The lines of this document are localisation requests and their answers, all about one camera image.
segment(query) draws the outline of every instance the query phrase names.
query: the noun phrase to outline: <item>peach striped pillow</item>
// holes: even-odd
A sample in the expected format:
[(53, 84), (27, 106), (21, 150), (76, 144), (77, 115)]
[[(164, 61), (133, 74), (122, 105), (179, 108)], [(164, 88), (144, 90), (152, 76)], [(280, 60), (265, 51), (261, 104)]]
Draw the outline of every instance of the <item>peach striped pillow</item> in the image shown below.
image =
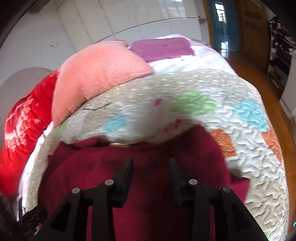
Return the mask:
[(124, 41), (106, 41), (81, 50), (60, 68), (52, 103), (54, 127), (83, 102), (152, 72), (141, 57), (126, 49)]

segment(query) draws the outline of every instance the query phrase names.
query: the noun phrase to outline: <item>quilted bedspread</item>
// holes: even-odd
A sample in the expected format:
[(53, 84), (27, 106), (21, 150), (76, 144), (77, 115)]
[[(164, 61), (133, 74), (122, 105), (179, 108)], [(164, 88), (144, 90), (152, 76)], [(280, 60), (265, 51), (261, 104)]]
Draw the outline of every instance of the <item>quilted bedspread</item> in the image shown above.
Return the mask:
[(29, 180), (26, 209), (36, 205), (53, 143), (98, 136), (125, 144), (160, 143), (198, 123), (220, 145), (230, 171), (251, 180), (245, 205), (268, 239), (284, 240), (289, 199), (277, 137), (257, 89), (218, 70), (136, 79), (86, 102), (41, 147)]

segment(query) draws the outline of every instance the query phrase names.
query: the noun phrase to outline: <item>pillow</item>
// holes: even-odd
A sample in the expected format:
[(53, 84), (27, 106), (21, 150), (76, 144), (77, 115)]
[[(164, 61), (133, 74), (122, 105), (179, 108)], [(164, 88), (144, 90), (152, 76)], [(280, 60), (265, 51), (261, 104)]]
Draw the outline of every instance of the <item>pillow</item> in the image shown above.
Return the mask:
[(52, 95), (59, 71), (46, 76), (9, 112), (0, 158), (0, 193), (17, 195), (19, 181), (36, 142), (51, 121)]
[(148, 63), (182, 55), (194, 55), (190, 42), (185, 38), (138, 40), (132, 43), (131, 51)]
[(83, 102), (152, 72), (143, 59), (126, 49), (124, 41), (101, 42), (81, 50), (60, 68), (52, 103), (54, 127)]

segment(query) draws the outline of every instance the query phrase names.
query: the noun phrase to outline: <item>orange patch on quilt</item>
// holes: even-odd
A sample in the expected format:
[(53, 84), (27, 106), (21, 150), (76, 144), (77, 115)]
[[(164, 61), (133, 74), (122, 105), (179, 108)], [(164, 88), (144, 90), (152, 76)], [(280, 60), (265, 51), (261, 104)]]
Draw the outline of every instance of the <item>orange patch on quilt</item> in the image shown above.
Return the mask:
[(216, 129), (210, 132), (210, 135), (218, 143), (224, 158), (237, 156), (231, 137), (222, 129)]
[(265, 140), (265, 143), (268, 145), (268, 147), (273, 151), (273, 153), (278, 158), (279, 162), (283, 162), (283, 155), (281, 153), (281, 148), (279, 146), (279, 141), (276, 137), (276, 134), (274, 132), (274, 128), (269, 123), (269, 131), (268, 132), (261, 132), (263, 139)]

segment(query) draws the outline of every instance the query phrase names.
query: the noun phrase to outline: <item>screw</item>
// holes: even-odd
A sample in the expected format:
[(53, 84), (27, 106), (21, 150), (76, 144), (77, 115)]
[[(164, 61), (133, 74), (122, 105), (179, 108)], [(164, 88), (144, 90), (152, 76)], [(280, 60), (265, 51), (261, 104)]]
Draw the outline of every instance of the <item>screw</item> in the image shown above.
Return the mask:
[(189, 184), (196, 185), (196, 184), (198, 184), (198, 181), (196, 181), (195, 179), (190, 179)]
[(72, 193), (76, 194), (80, 192), (80, 188), (73, 188)]
[(105, 181), (105, 184), (106, 184), (107, 186), (110, 186), (110, 185), (112, 185), (113, 183), (114, 183), (114, 181), (113, 181), (112, 179), (108, 179), (108, 180)]
[(231, 191), (231, 188), (228, 187), (228, 186), (224, 186), (224, 187), (222, 188), (222, 190), (223, 190), (224, 192), (230, 192), (230, 191)]

